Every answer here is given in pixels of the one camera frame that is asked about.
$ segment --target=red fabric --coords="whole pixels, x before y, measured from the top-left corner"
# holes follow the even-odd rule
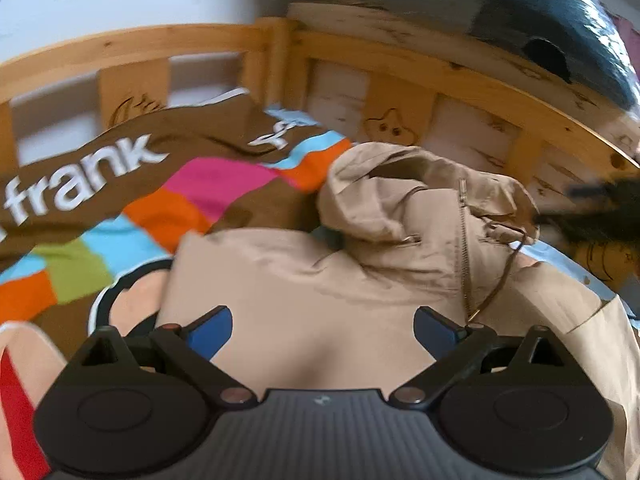
[[[24,480],[40,480],[49,473],[49,465],[33,434],[33,405],[20,384],[7,349],[0,359],[0,402],[20,473]]]

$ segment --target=green square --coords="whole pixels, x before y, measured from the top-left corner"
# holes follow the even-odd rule
[[[70,303],[103,290],[113,277],[98,254],[80,238],[66,244],[40,244],[33,253],[43,257],[58,303]]]

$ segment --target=round black pad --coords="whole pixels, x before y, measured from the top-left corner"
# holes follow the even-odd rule
[[[560,474],[591,463],[611,430],[608,407],[590,386],[490,384],[492,374],[454,386],[439,419],[455,448],[490,469]]]
[[[90,478],[151,472],[204,430],[203,398],[176,378],[142,370],[116,377],[100,366],[86,368],[82,379],[55,385],[34,420],[40,446],[59,468]]]

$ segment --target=black plastic mount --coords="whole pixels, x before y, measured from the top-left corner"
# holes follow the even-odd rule
[[[363,453],[383,478],[600,478],[612,416],[546,327],[500,337],[421,307],[450,337],[434,337],[441,358],[388,401],[273,390],[258,402],[185,343],[221,308],[145,337],[104,327],[84,343],[34,416],[50,480],[354,478],[372,464]]]

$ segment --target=zipper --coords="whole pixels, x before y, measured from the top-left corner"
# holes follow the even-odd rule
[[[462,235],[462,304],[465,308],[467,319],[470,319],[475,314],[475,310],[471,297],[471,269],[469,246],[466,239],[466,180],[464,178],[459,181],[458,205],[460,207],[460,233]]]

